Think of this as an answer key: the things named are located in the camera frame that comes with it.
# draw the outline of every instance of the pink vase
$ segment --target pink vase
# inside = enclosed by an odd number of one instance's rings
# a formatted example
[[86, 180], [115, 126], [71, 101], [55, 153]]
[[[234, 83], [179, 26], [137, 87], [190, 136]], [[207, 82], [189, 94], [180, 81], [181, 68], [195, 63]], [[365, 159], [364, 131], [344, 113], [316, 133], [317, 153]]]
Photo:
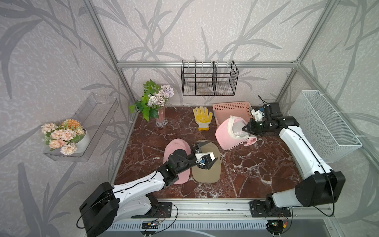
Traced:
[[168, 123], [167, 119], [164, 117], [165, 109], [166, 109], [166, 106], [163, 106], [162, 108], [158, 110], [159, 118], [155, 118], [156, 119], [155, 125], [157, 127], [165, 127]]

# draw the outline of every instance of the mounting plate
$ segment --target mounting plate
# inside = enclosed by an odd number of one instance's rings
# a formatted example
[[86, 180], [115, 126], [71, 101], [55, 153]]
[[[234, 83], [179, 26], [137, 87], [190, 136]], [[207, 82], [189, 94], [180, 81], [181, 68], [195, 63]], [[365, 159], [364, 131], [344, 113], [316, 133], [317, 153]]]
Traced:
[[172, 212], [172, 202], [159, 202], [157, 206], [153, 206], [150, 211], [148, 211], [145, 215], [137, 215], [137, 216], [132, 216], [132, 219], [152, 219], [152, 218], [158, 218], [162, 217], [164, 218], [165, 215], [159, 210], [163, 210], [166, 213], [166, 218], [171, 217], [171, 212]]
[[285, 217], [291, 217], [291, 212], [288, 207], [277, 207], [271, 209], [270, 213], [265, 210], [265, 202], [254, 200], [249, 202], [250, 212], [252, 217], [278, 217], [281, 216], [281, 213]]

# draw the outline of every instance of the flower bouquet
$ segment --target flower bouquet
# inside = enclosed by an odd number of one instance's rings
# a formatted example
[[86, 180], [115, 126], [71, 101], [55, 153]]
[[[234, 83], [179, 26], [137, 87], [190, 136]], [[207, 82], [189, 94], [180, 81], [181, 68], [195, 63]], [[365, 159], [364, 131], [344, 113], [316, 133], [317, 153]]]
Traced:
[[58, 124], [47, 123], [41, 126], [41, 132], [45, 134], [43, 141], [49, 145], [50, 151], [60, 148], [64, 155], [78, 152], [77, 143], [86, 136], [85, 128], [74, 119], [66, 119]]
[[130, 106], [130, 112], [134, 113], [137, 108], [142, 111], [144, 119], [149, 121], [150, 118], [157, 119], [157, 125], [166, 125], [167, 120], [164, 118], [164, 106], [169, 98], [174, 95], [174, 89], [170, 85], [159, 85], [152, 80], [143, 84], [144, 95], [141, 100]]

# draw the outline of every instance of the red marble table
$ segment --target red marble table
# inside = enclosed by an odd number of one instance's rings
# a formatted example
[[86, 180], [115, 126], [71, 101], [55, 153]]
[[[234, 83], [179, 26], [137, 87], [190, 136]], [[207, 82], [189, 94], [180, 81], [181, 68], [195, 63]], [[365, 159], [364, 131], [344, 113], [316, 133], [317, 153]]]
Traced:
[[115, 184], [144, 177], [163, 163], [164, 148], [176, 138], [192, 145], [210, 140], [222, 156], [221, 177], [217, 183], [196, 182], [192, 173], [185, 184], [155, 192], [156, 198], [265, 198], [267, 193], [293, 188], [301, 177], [287, 145], [274, 134], [258, 137], [251, 146], [223, 150], [215, 137], [214, 118], [209, 131], [198, 131], [191, 107], [166, 108], [168, 125], [159, 129], [155, 120], [138, 115], [132, 136], [118, 170]]

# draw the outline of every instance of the glove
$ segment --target glove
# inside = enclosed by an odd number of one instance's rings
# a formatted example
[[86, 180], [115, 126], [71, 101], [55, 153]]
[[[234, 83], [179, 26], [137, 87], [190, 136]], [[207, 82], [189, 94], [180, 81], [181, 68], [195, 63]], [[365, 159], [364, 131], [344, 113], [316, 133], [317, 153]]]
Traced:
[[193, 109], [193, 114], [195, 115], [196, 123], [199, 125], [199, 131], [208, 131], [213, 113], [208, 114], [208, 108], [200, 106], [200, 109], [198, 107]]

